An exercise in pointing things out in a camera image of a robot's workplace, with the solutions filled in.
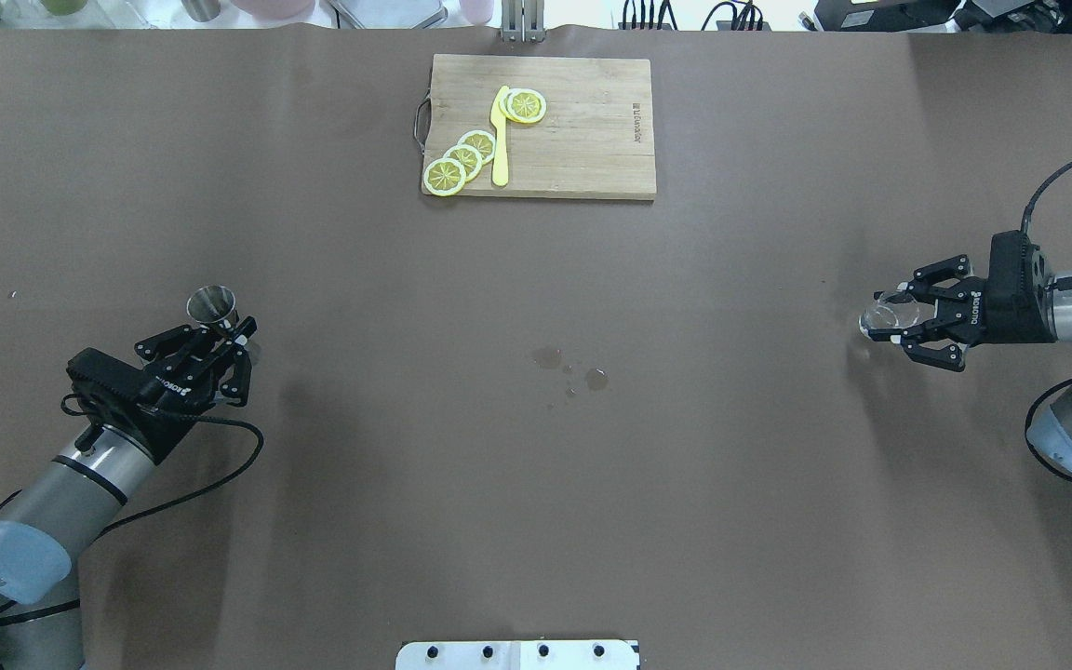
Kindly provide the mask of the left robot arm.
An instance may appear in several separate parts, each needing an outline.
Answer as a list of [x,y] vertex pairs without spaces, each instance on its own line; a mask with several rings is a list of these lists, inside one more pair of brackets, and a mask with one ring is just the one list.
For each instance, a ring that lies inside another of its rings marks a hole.
[[245,406],[252,317],[196,316],[136,344],[140,368],[87,348],[66,364],[62,410],[76,440],[38,479],[0,503],[0,669],[84,669],[78,559],[116,528],[205,495],[205,485],[144,512],[126,502],[195,425]]

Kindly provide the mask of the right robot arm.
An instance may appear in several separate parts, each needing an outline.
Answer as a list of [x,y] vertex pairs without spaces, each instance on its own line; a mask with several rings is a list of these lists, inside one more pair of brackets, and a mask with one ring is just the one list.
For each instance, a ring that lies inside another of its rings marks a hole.
[[[1072,273],[1056,276],[1037,245],[992,251],[988,267],[991,276],[976,276],[966,255],[920,267],[875,293],[860,331],[915,364],[952,372],[980,346],[1072,341]],[[1029,404],[1024,441],[1039,465],[1072,483],[1072,377]]]

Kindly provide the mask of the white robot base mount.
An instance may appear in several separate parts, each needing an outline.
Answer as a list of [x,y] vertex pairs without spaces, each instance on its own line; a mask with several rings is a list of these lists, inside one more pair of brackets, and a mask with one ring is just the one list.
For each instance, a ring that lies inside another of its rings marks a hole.
[[394,669],[641,669],[637,641],[531,639],[413,641]]

